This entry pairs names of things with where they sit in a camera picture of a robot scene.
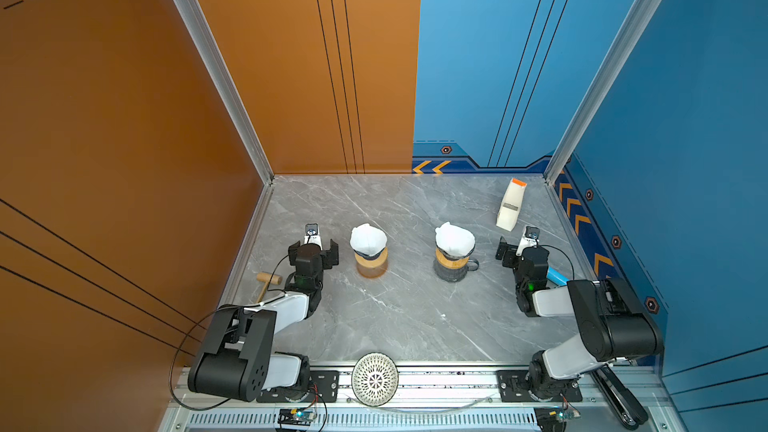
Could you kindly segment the coffee filter box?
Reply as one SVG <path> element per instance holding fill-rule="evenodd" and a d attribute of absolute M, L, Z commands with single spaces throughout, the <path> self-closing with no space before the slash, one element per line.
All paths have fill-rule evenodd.
<path fill-rule="evenodd" d="M 527 184 L 512 178 L 508 184 L 497 214 L 496 226 L 511 232 L 517 224 Z"/>

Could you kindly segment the white paper coffee filter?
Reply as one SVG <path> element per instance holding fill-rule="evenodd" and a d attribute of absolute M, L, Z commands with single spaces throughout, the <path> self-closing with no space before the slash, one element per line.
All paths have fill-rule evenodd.
<path fill-rule="evenodd" d="M 361 224 L 352 229 L 350 246 L 358 255 L 375 258 L 386 248 L 387 236 L 369 223 Z"/>

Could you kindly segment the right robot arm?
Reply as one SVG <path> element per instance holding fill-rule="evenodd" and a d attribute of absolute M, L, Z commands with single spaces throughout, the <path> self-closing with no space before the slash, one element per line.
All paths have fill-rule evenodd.
<path fill-rule="evenodd" d="M 576 321 L 576 335 L 533 355 L 525 384 L 535 399 L 558 398 L 584 374 L 617 359 L 639 359 L 663 351 L 660 328 L 626 281 L 575 279 L 550 288 L 549 251 L 528 238 L 517 246 L 500 239 L 495 258 L 513 272 L 522 313 Z"/>

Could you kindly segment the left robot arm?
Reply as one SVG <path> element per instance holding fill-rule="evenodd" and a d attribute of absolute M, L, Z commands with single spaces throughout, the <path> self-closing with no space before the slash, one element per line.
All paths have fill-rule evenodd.
<path fill-rule="evenodd" d="M 264 391 L 291 401 L 310 393 L 309 359 L 275 352 L 273 342 L 277 333 L 315 313 L 324 272 L 339 264 L 339 246 L 330 241 L 324 249 L 319 239 L 307 237 L 289 246 L 287 258 L 294 272 L 278 296 L 253 305 L 224 305 L 210 314 L 188 373 L 190 391 L 243 402 Z"/>

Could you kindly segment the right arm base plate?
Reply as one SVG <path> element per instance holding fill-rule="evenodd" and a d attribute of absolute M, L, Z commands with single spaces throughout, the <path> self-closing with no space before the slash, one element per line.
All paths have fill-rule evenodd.
<path fill-rule="evenodd" d="M 496 371 L 497 387 L 501 400 L 504 403 L 512 402 L 557 402 L 562 397 L 569 403 L 579 403 L 583 401 L 583 395 L 579 384 L 570 381 L 566 386 L 560 388 L 550 398 L 542 398 L 531 394 L 528 383 L 528 370 L 523 369 L 502 369 Z"/>

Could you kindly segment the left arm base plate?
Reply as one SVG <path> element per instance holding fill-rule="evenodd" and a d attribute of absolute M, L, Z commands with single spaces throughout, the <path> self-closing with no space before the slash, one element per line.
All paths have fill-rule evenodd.
<path fill-rule="evenodd" d="M 315 393 L 319 394 L 321 402 L 335 403 L 339 391 L 340 372 L 338 370 L 314 370 L 310 371 L 308 382 L 305 386 L 297 385 L 289 388 L 275 388 L 263 390 L 257 398 L 258 403 L 310 403 L 315 399 Z"/>

